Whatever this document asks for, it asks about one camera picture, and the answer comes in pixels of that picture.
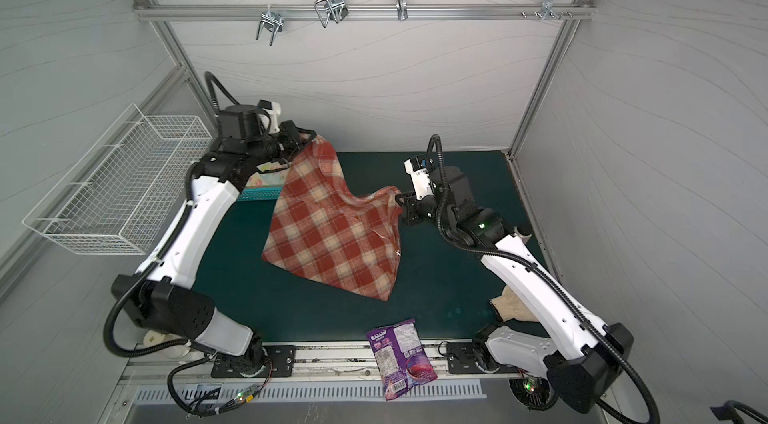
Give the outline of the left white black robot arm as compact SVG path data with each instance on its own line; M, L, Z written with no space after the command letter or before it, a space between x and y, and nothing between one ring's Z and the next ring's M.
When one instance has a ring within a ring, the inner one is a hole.
M258 371L266 357L260 337L218 310L214 300L195 291L194 283L219 224L238 200L252 175L265 164L286 169L315 139L313 130L280 119L278 104L235 104L220 111L219 134L207 153L184 177L184 202L157 247L132 275L119 275L116 298L103 329L106 348L119 357L141 357L185 346ZM172 340L143 349L118 344L114 327L126 313L138 327L172 335Z

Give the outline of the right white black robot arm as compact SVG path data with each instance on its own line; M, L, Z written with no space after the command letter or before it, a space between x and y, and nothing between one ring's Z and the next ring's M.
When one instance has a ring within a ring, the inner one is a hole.
M616 420L629 417L607 404L604 393L621 374L635 384L648 420L660 420L658 406L628 357L634 338L622 324L609 325L580 304L528 251L523 238L495 210L477 205L467 177L435 160L405 161L412 191L397 196L408 223L432 222L454 248L477 256L536 317L543 337L500 325L481 345L500 366L543 379L552 397L586 413L598 406Z

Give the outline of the red plaid skirt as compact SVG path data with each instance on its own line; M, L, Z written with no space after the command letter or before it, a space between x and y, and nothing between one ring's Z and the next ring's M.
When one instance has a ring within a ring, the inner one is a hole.
M401 257L400 190L354 195L336 150L318 136L291 163L261 258L295 276L387 301Z

